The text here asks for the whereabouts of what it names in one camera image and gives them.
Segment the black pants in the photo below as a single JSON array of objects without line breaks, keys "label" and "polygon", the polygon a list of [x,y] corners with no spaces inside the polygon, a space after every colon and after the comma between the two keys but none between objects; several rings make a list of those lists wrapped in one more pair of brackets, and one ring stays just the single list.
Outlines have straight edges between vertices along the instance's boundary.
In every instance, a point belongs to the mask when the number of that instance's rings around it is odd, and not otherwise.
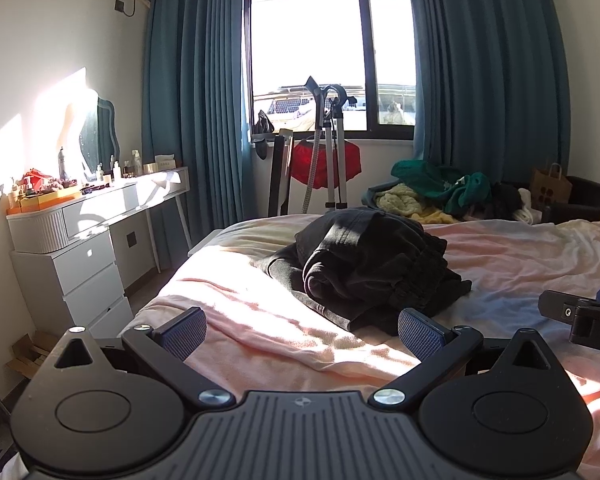
[{"label": "black pants", "polygon": [[403,309],[432,318],[471,291],[449,268],[447,247],[415,220],[349,208],[315,219],[257,267],[343,330],[396,336]]}]

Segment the white drawer cabinet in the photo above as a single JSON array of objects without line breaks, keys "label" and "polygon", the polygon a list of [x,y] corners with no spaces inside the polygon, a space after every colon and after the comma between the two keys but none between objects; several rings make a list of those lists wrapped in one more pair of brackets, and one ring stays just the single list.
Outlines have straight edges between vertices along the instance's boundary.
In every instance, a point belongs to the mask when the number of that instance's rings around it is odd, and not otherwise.
[{"label": "white drawer cabinet", "polygon": [[132,320],[107,220],[78,204],[7,217],[12,266],[37,330],[117,337]]}]

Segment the red garment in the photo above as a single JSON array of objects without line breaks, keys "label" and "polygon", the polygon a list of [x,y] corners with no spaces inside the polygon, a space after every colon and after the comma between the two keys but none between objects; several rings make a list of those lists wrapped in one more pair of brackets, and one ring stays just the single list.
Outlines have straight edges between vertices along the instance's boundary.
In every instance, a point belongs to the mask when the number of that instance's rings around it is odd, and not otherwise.
[{"label": "red garment", "polygon": [[[313,145],[308,140],[302,140],[294,146],[291,161],[291,177],[307,184],[309,182],[310,166]],[[346,166],[346,179],[351,180],[362,172],[360,148],[351,143],[344,144],[344,166]],[[327,188],[327,156],[324,144],[320,145],[317,157],[316,174],[313,187]]]}]

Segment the pastel bed sheet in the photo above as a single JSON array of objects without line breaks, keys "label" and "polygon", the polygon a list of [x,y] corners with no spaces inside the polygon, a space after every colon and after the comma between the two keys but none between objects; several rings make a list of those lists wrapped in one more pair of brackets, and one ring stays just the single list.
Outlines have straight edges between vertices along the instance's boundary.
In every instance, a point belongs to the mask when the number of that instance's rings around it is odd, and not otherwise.
[{"label": "pastel bed sheet", "polygon": [[541,334],[593,417],[580,465],[600,479],[600,350],[540,313],[542,293],[600,290],[600,221],[480,220],[422,226],[379,210],[245,221],[193,254],[136,322],[159,327],[198,307],[207,320],[189,367],[248,390],[370,394],[417,359],[398,341],[400,312],[507,338]]}]

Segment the green garment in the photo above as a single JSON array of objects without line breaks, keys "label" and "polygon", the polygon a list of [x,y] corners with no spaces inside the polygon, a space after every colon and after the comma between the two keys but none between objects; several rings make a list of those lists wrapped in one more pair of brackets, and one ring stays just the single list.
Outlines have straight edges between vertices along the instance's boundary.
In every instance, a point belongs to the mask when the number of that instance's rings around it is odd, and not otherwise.
[{"label": "green garment", "polygon": [[463,218],[471,206],[483,203],[491,191],[489,178],[481,172],[465,174],[422,159],[400,160],[390,174],[457,219]]}]

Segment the yellow knitted garment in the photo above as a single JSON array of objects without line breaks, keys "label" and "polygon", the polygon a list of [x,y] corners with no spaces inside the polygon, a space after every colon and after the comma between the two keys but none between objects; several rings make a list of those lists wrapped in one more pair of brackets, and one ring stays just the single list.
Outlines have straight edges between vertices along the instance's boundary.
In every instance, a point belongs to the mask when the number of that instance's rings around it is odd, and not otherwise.
[{"label": "yellow knitted garment", "polygon": [[376,193],[374,204],[383,211],[415,220],[420,224],[457,223],[450,214],[446,214],[403,183]]}]

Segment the teal curtain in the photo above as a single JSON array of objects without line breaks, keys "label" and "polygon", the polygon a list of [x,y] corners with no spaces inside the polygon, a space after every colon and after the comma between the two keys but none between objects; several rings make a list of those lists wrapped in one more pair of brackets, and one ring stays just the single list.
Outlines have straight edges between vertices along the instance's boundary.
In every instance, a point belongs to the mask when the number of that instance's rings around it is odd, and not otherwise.
[{"label": "teal curtain", "polygon": [[151,214],[160,266],[187,246],[257,214],[242,97],[242,0],[150,0],[142,155],[173,155],[189,173],[181,207]]},{"label": "teal curtain", "polygon": [[493,182],[568,166],[567,59],[554,0],[412,0],[414,154]]}]

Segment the left teal curtain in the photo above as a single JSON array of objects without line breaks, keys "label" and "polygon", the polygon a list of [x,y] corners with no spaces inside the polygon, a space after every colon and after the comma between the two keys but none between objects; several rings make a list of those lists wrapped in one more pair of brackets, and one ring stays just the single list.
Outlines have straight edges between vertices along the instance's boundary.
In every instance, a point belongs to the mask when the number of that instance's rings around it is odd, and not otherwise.
[{"label": "left teal curtain", "polygon": [[160,266],[187,246],[257,214],[242,97],[242,0],[150,0],[142,155],[173,155],[189,173],[181,207],[151,214]]}]

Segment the black folded board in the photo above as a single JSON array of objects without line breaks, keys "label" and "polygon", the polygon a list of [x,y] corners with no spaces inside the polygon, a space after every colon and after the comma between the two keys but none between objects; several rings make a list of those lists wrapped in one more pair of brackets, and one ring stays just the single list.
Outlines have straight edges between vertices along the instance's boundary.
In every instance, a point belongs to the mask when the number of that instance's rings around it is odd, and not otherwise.
[{"label": "black folded board", "polygon": [[282,129],[274,139],[273,158],[268,192],[268,216],[288,214],[294,133]]}]

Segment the garment steamer stand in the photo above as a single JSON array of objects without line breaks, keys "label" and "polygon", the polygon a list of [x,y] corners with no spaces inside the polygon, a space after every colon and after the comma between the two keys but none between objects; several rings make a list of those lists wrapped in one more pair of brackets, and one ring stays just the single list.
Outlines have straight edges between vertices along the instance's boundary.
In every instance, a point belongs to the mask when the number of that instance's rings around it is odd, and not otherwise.
[{"label": "garment steamer stand", "polygon": [[348,208],[346,136],[343,127],[343,109],[347,105],[356,107],[358,102],[349,96],[340,84],[320,86],[312,77],[304,85],[315,102],[315,132],[309,166],[308,183],[302,203],[302,212],[309,211],[321,144],[325,145],[328,211]]}]

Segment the orange box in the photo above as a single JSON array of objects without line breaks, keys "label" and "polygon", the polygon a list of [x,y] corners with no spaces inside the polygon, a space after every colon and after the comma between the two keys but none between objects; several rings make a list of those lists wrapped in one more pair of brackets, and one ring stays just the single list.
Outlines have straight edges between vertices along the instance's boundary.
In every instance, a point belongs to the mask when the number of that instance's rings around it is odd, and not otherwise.
[{"label": "orange box", "polygon": [[23,185],[14,185],[7,195],[9,207],[6,214],[24,214],[25,212],[35,212],[60,205],[70,200],[75,200],[82,196],[81,189],[78,186],[69,186],[68,188],[43,188],[42,191],[33,192]]}]

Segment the brown paper bag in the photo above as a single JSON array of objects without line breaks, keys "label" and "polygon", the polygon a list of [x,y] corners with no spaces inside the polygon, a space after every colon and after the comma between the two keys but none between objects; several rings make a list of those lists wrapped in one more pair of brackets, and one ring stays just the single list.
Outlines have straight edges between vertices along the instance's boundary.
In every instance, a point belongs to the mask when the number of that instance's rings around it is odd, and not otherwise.
[{"label": "brown paper bag", "polygon": [[542,210],[554,204],[568,203],[572,184],[557,162],[548,169],[534,168],[530,181],[532,206]]}]

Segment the window frame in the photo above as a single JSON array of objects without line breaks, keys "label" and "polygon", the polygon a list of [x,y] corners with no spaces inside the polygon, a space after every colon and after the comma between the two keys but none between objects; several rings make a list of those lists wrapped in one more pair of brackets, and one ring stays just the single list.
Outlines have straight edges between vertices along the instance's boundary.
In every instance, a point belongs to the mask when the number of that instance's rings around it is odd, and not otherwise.
[{"label": "window frame", "polygon": [[411,0],[245,0],[247,102],[275,128],[313,131],[306,81],[339,84],[352,139],[411,140],[415,40]]}]

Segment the teal framed mirror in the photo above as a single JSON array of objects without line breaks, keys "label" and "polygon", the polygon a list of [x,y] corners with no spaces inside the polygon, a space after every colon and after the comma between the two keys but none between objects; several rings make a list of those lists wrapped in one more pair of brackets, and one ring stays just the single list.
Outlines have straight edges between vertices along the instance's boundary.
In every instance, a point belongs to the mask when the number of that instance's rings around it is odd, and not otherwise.
[{"label": "teal framed mirror", "polygon": [[86,180],[96,180],[99,170],[112,174],[114,163],[120,159],[113,102],[100,96],[96,99],[95,106],[87,113],[79,140]]}]

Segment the white vanity desk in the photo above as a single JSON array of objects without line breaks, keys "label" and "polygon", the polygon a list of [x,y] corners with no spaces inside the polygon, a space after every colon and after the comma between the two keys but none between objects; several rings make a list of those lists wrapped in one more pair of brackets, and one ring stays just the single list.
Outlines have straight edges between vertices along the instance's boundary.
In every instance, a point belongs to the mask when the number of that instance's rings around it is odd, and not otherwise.
[{"label": "white vanity desk", "polygon": [[188,168],[182,167],[123,179],[111,188],[83,195],[61,207],[69,240],[84,240],[102,228],[109,228],[139,212],[147,212],[167,200],[175,200],[187,248],[192,249],[194,244],[181,199],[189,189]]}]

